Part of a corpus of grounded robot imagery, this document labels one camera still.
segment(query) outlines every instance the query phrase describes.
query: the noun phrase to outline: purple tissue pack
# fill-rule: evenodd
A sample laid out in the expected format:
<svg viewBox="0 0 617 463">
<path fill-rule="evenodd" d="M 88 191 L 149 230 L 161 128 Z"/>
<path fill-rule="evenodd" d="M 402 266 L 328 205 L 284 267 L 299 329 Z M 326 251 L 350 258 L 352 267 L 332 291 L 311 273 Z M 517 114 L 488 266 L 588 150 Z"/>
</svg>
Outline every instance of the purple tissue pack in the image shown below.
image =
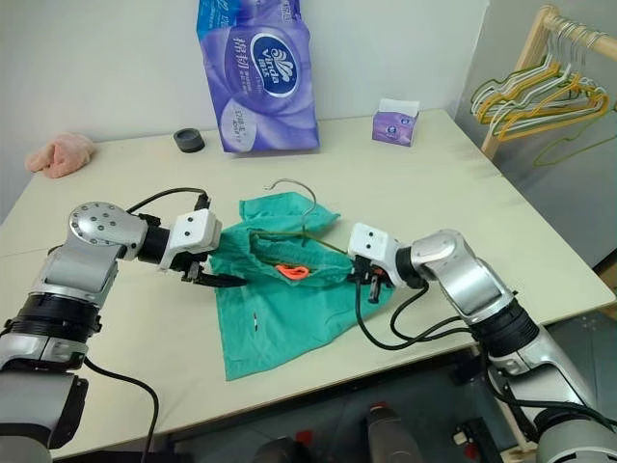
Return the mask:
<svg viewBox="0 0 617 463">
<path fill-rule="evenodd" d="M 319 147 L 299 0 L 200 0 L 197 33 L 225 151 Z"/>
<path fill-rule="evenodd" d="M 418 111 L 417 101 L 382 98 L 373 116 L 373 140 L 410 147 Z"/>
</svg>

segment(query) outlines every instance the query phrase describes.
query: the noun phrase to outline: small purple box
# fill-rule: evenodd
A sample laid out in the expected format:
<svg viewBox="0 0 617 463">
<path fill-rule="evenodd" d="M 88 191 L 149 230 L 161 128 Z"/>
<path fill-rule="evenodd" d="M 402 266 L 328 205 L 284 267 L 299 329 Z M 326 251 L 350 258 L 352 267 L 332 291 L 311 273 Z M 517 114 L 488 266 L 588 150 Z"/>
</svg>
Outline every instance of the small purple box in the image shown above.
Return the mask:
<svg viewBox="0 0 617 463">
<path fill-rule="evenodd" d="M 418 110 L 418 101 L 382 99 L 373 117 L 373 140 L 410 147 Z"/>
</svg>

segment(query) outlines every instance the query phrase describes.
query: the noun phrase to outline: wire hanger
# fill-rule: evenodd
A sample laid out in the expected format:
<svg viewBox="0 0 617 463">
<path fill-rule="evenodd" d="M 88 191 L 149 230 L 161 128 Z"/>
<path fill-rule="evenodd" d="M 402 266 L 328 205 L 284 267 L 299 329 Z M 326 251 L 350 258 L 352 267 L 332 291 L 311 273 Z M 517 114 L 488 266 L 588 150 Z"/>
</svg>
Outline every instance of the wire hanger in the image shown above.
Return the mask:
<svg viewBox="0 0 617 463">
<path fill-rule="evenodd" d="M 612 109 L 613 112 L 617 112 L 617 102 L 615 103 L 615 105 L 613 106 Z M 559 164 L 563 161 L 565 161 L 566 159 L 570 159 L 571 157 L 576 156 L 577 154 L 581 154 L 583 152 L 586 152 L 588 150 L 591 150 L 595 147 L 598 147 L 600 145 L 603 145 L 604 143 L 608 143 L 612 140 L 615 140 L 617 138 L 617 135 L 613 135 L 612 137 L 606 138 L 604 140 L 601 140 L 600 142 L 594 143 L 592 145 L 589 145 L 588 147 L 585 148 L 581 148 L 580 150 L 576 150 L 574 152 L 571 152 L 570 154 L 566 154 L 565 156 L 561 156 L 557 159 L 554 159 L 552 161 L 543 161 L 542 158 L 549 152 L 551 151 L 554 147 L 556 147 L 557 145 L 560 145 L 561 143 L 564 142 L 573 142 L 576 138 L 578 138 L 580 135 L 582 135 L 582 133 L 587 130 L 587 128 L 589 128 L 589 126 L 593 125 L 594 123 L 596 123 L 597 121 L 599 121 L 600 118 L 596 118 L 593 121 L 591 121 L 590 123 L 586 124 L 585 127 L 583 127 L 581 130 L 578 131 L 577 135 L 575 135 L 574 137 L 563 137 L 560 138 L 558 140 L 555 140 L 551 143 L 549 143 L 548 145 L 546 145 L 544 147 L 543 150 L 541 150 L 538 155 L 535 157 L 535 159 L 533 160 L 533 167 L 547 167 L 547 166 L 554 166 L 556 164 Z"/>
<path fill-rule="evenodd" d="M 579 24 L 575 26 L 575 29 L 572 29 L 571 25 L 572 23 L 569 24 L 570 27 L 562 29 L 562 31 L 567 31 L 566 36 L 568 36 L 573 30 L 575 30 L 576 27 L 581 26 Z M 576 39 L 573 40 L 571 47 L 571 63 L 568 65 L 568 72 L 570 71 L 572 62 L 576 60 L 576 56 L 574 54 L 574 46 L 577 45 L 577 42 L 583 36 L 583 33 L 586 34 L 587 32 L 588 31 L 586 29 L 583 29 L 583 31 L 578 34 Z M 580 70 L 577 70 L 572 74 L 572 80 L 570 84 L 568 84 L 566 87 L 560 87 L 560 90 L 543 99 L 540 104 L 531 112 L 519 113 L 515 115 L 512 119 L 507 121 L 505 125 L 498 130 L 498 139 L 500 141 L 513 140 L 516 138 L 531 135 L 541 131 L 551 130 L 572 123 L 580 123 L 585 120 L 601 117 L 608 111 L 609 98 L 606 94 L 606 91 L 602 87 L 594 87 L 595 84 L 591 79 L 582 77 L 581 75 L 582 70 L 584 69 L 584 53 L 589 48 L 591 48 L 591 46 L 598 39 L 599 36 L 599 34 L 597 34 L 595 37 L 592 36 L 587 43 L 587 48 L 583 49 L 580 62 Z M 584 108 L 577 108 L 576 110 L 571 112 L 562 112 L 561 114 L 557 114 L 554 116 L 537 118 L 537 115 L 544 104 L 555 100 L 557 97 L 571 90 L 584 90 L 589 95 L 590 104 Z M 496 134 L 495 128 L 496 124 L 492 124 L 491 129 L 493 130 L 494 135 Z"/>
<path fill-rule="evenodd" d="M 565 18 L 558 18 L 557 24 L 565 23 Z M 554 46 L 553 42 L 556 41 L 556 33 L 550 32 L 549 40 L 548 40 L 548 49 L 547 55 L 545 56 L 544 62 L 540 66 L 535 66 L 526 69 L 516 70 L 511 72 L 503 81 L 497 81 L 495 79 L 489 80 L 483 84 L 481 84 L 478 89 L 471 96 L 471 107 L 469 111 L 479 120 L 482 118 L 478 118 L 478 111 L 480 107 L 491 97 L 494 97 L 496 94 L 507 94 L 512 90 L 512 87 L 530 77 L 536 76 L 537 74 L 541 74 L 546 72 L 549 69 L 553 58 L 554 58 Z M 491 84 L 491 82 L 495 82 L 497 85 L 489 85 L 486 88 L 483 88 L 487 84 Z"/>
<path fill-rule="evenodd" d="M 317 197 L 315 196 L 315 193 L 308 188 L 306 185 L 304 185 L 301 181 L 298 180 L 294 180 L 293 178 L 279 178 L 278 180 L 276 180 L 274 183 L 272 183 L 270 186 L 264 186 L 263 189 L 270 191 L 270 190 L 274 190 L 274 188 L 279 184 L 279 183 L 295 183 L 296 185 L 300 185 L 302 186 L 305 190 L 307 190 L 310 193 L 310 197 L 312 198 L 312 206 L 309 207 L 304 214 L 302 214 L 302 233 L 304 233 L 307 229 L 307 217 L 309 217 L 309 215 L 317 208 Z"/>
<path fill-rule="evenodd" d="M 576 28 L 576 25 L 574 25 L 574 23 L 572 23 L 571 21 L 564 21 L 564 24 L 561 26 L 561 29 L 556 35 L 557 37 L 555 48 L 557 51 L 557 56 L 560 55 L 559 45 L 561 42 L 562 34 L 566 30 L 568 30 L 568 33 L 571 32 L 573 28 Z M 503 100 L 506 101 L 506 106 L 512 106 L 512 101 L 528 88 L 532 88 L 535 85 L 542 84 L 540 88 L 544 89 L 543 91 L 546 91 L 559 83 L 559 79 L 561 79 L 561 77 L 559 77 L 559 70 L 561 68 L 561 64 L 560 60 L 553 60 L 554 55 L 552 53 L 551 46 L 552 41 L 549 41 L 547 59 L 545 59 L 545 62 L 541 66 L 533 69 L 530 73 L 520 74 L 519 76 L 515 77 L 510 82 L 502 86 L 502 88 L 498 91 L 489 92 L 484 101 L 481 101 L 475 106 L 472 106 L 472 112 L 475 113 L 474 115 L 479 122 L 487 123 L 488 121 L 486 120 L 486 113 L 489 111 L 489 109 L 499 104 Z"/>
<path fill-rule="evenodd" d="M 565 34 L 569 34 L 572 30 L 576 29 L 576 27 L 578 27 L 580 24 L 576 24 L 574 22 L 569 22 L 566 23 L 562 29 L 559 31 L 559 35 L 557 37 L 557 47 L 559 45 L 559 42 L 561 40 L 561 34 L 565 33 Z M 573 40 L 573 46 L 576 43 L 576 41 L 582 36 L 582 34 L 585 34 L 584 29 L 583 31 L 578 35 L 578 37 L 576 39 Z M 532 101 L 533 98 L 537 95 L 541 95 L 544 94 L 546 92 L 548 92 L 549 90 L 558 87 L 561 83 L 566 82 L 570 76 L 570 71 L 572 69 L 573 66 L 573 60 L 574 60 L 574 51 L 571 48 L 570 50 L 570 63 L 566 66 L 566 68 L 564 69 L 564 72 L 561 76 L 554 78 L 554 79 L 550 79 L 548 81 L 545 81 L 542 83 L 542 85 L 540 85 L 537 88 L 532 88 L 524 97 L 523 99 L 521 99 L 520 101 L 517 101 L 515 99 L 511 99 L 507 102 L 505 102 L 503 105 L 501 105 L 497 111 L 493 114 L 493 117 L 491 119 L 491 123 L 490 123 L 490 130 L 495 131 L 495 128 L 502 122 L 505 120 L 509 119 L 509 116 L 511 116 L 511 113 L 514 111 L 515 108 L 518 109 L 524 109 L 526 108 Z M 536 113 L 534 113 L 534 116 L 538 113 L 540 113 L 540 111 L 542 111 L 542 108 L 546 108 L 549 104 L 554 103 L 554 100 L 559 96 L 562 95 L 566 92 L 568 92 L 570 89 L 566 88 L 565 91 L 560 91 L 558 94 L 553 94 L 554 97 L 551 100 L 544 100 L 542 101 L 540 104 L 536 105 L 536 107 L 534 108 L 534 111 L 536 111 Z M 566 103 L 567 100 L 558 100 L 558 103 L 563 105 L 564 103 Z M 517 118 L 521 118 L 524 117 L 525 115 L 528 115 L 529 113 L 525 113 L 525 112 L 521 112 L 521 113 L 517 113 L 515 115 L 513 115 L 514 117 Z"/>
<path fill-rule="evenodd" d="M 322 239 L 319 239 L 317 236 L 307 232 L 307 219 L 309 217 L 309 215 L 311 215 L 311 213 L 317 208 L 317 197 L 315 195 L 315 193 L 308 187 L 306 186 L 304 183 L 302 183 L 301 181 L 295 180 L 293 178 L 279 178 L 278 180 L 276 180 L 274 183 L 272 183 L 269 186 L 264 186 L 263 189 L 266 191 L 270 191 L 273 190 L 279 183 L 294 183 L 296 185 L 302 186 L 304 189 L 306 189 L 308 191 L 308 193 L 310 194 L 310 197 L 312 198 L 312 205 L 302 214 L 302 218 L 301 223 L 302 223 L 302 229 L 301 231 L 266 231 L 266 230 L 253 230 L 251 231 L 251 234 L 255 234 L 257 236 L 263 236 L 263 235 L 279 235 L 279 236 L 290 236 L 290 237 L 300 237 L 303 238 L 302 241 L 302 245 L 304 246 L 306 244 L 306 240 L 310 239 L 312 241 L 316 241 L 317 243 L 321 244 L 322 246 L 326 246 L 327 248 L 330 248 L 334 251 L 337 251 L 339 253 L 344 254 L 345 256 L 347 255 L 346 251 L 343 251 L 342 249 L 336 247 L 334 244 L 330 244 Z"/>
</svg>

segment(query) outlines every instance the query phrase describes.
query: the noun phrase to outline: silver robot arm segment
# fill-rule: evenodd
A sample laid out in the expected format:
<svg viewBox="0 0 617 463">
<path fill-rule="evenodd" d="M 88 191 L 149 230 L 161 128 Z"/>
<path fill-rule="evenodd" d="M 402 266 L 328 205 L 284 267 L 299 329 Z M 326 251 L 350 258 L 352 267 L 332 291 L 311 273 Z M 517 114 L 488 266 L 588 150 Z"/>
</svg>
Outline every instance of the silver robot arm segment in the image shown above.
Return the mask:
<svg viewBox="0 0 617 463">
<path fill-rule="evenodd" d="M 423 281 L 438 282 L 446 299 L 488 352 L 499 372 L 494 378 L 500 381 L 493 383 L 503 395 L 596 408 L 595 396 L 563 350 L 544 327 L 533 322 L 517 301 L 516 292 L 475 255 L 459 232 L 441 230 L 405 246 L 384 231 L 357 224 L 348 253 L 384 269 L 395 286 L 420 288 Z M 594 434 L 594 442 L 612 442 L 613 447 L 604 446 L 599 454 L 617 457 L 615 434 L 588 421 L 588 417 L 553 408 L 511 408 L 523 433 L 533 439 L 541 436 L 540 442 L 551 442 L 551 448 L 559 441 L 555 429 L 567 427 L 568 435 L 578 429 L 581 436 Z M 562 453 L 545 450 L 542 461 L 552 462 L 558 459 L 556 454 Z"/>
<path fill-rule="evenodd" d="M 0 460 L 50 461 L 74 435 L 88 382 L 79 369 L 86 342 L 101 329 L 99 311 L 118 274 L 118 259 L 184 272 L 183 281 L 239 286 L 206 275 L 201 263 L 217 248 L 221 222 L 207 197 L 167 230 L 149 215 L 114 204 L 86 203 L 68 216 L 67 240 L 51 250 L 23 308 L 0 334 Z"/>
</svg>

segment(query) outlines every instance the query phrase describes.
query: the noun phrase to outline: pink towel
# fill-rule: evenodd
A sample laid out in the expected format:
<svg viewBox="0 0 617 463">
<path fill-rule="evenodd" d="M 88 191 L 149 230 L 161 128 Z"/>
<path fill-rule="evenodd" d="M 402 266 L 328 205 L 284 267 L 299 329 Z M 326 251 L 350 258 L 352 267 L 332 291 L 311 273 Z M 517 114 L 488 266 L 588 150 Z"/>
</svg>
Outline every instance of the pink towel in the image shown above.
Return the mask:
<svg viewBox="0 0 617 463">
<path fill-rule="evenodd" d="M 77 133 L 59 133 L 47 145 L 26 159 L 26 169 L 43 173 L 49 178 L 67 176 L 90 162 L 94 143 Z"/>
</svg>

